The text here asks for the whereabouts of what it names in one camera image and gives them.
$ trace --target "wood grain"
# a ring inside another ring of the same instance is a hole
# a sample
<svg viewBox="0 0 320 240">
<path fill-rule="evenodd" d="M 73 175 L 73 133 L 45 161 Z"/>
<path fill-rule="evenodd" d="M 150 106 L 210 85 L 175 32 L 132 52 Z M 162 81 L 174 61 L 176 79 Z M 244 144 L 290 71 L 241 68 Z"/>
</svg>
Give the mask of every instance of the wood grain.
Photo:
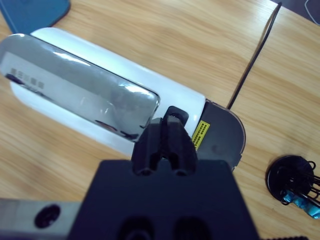
<svg viewBox="0 0 320 240">
<path fill-rule="evenodd" d="M 56 27 L 226 106 L 276 4 L 269 0 L 72 0 Z M 0 39 L 10 34 L 0 19 Z M 232 110 L 247 144 L 234 171 L 263 238 L 319 239 L 319 221 L 268 193 L 285 154 L 320 165 L 320 29 L 282 8 Z M 81 201 L 101 159 L 124 156 L 20 103 L 0 77 L 0 197 Z"/>
<path fill-rule="evenodd" d="M 234 175 L 263 238 L 320 236 L 318 220 L 294 205 L 280 204 L 264 181 L 268 166 L 291 154 L 314 161 L 320 175 L 320 31 L 308 23 L 280 10 L 232 108 L 247 136 Z"/>
</svg>

